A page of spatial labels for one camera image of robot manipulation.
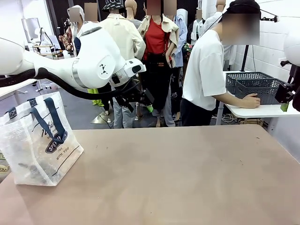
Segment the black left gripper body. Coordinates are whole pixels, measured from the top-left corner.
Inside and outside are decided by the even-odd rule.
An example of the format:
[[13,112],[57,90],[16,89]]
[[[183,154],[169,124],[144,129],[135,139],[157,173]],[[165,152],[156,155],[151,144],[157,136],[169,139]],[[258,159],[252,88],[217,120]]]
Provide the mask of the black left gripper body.
[[139,90],[137,88],[122,92],[116,97],[120,106],[128,107],[130,103],[141,103],[146,106],[153,104],[154,97],[148,89]]

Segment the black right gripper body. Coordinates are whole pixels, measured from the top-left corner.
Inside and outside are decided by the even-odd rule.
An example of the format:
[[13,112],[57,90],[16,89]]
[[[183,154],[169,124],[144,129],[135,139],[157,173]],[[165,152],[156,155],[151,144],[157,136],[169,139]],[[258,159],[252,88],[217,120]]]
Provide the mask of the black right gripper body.
[[275,99],[281,103],[289,103],[293,99],[293,92],[295,91],[295,85],[290,83],[281,83],[278,87]]

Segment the person's right hand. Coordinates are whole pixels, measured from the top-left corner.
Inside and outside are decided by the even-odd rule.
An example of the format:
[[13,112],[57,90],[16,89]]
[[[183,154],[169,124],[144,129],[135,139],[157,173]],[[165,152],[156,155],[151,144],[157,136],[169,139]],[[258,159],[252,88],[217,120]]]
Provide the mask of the person's right hand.
[[256,93],[252,93],[249,95],[246,95],[242,100],[241,100],[241,108],[246,108],[246,109],[254,109],[258,108],[261,104],[261,100],[258,97]]

